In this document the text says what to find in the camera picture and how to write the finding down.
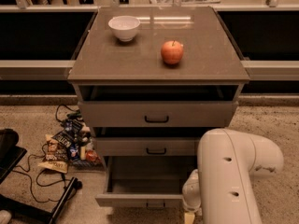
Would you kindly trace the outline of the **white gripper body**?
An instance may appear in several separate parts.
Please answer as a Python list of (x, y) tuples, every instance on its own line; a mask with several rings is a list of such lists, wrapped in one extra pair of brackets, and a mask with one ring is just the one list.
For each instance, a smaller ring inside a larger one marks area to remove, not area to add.
[(201, 207), (198, 170), (194, 169), (182, 188), (182, 204), (185, 211), (196, 213)]

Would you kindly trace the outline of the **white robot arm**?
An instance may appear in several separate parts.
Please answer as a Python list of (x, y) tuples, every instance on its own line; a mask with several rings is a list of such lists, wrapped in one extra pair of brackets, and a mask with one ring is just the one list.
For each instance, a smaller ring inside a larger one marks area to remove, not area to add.
[(250, 180), (282, 171), (283, 154), (260, 135), (214, 129), (200, 139), (197, 168), (182, 188), (184, 224), (263, 224)]

